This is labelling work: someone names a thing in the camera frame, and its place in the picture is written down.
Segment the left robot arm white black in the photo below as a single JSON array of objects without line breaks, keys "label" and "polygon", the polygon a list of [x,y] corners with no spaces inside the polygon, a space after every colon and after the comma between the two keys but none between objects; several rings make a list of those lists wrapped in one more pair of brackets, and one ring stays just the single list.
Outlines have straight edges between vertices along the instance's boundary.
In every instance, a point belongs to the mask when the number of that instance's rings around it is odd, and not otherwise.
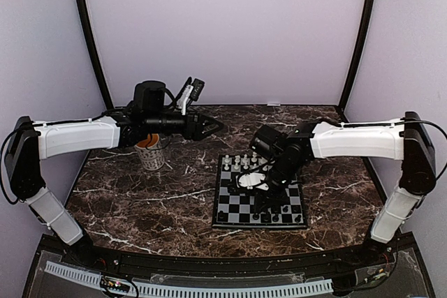
[{"label": "left robot arm white black", "polygon": [[220,131],[217,119],[192,110],[204,83],[187,79],[177,95],[166,84],[147,80],[135,86],[131,101],[97,117],[34,121],[20,117],[1,145],[1,192],[8,204],[25,203],[83,267],[98,262],[98,251],[58,197],[47,186],[41,163],[79,156],[93,149],[128,148],[153,135],[180,135],[201,141]]}]

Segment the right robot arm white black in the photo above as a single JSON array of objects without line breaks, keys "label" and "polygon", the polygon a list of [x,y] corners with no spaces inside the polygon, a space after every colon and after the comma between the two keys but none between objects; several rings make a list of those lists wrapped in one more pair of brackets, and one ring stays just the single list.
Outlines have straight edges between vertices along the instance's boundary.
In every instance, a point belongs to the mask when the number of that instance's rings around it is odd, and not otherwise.
[{"label": "right robot arm white black", "polygon": [[383,244],[391,241],[437,184],[439,173],[427,125],[415,112],[406,112],[398,119],[364,123],[319,119],[302,122],[290,133],[264,125],[255,133],[250,147],[265,159],[269,169],[245,172],[237,185],[260,193],[257,206],[262,211],[283,204],[285,188],[313,160],[359,157],[399,161],[400,179],[370,226],[368,241],[356,251],[359,263],[370,266],[383,255]]}]

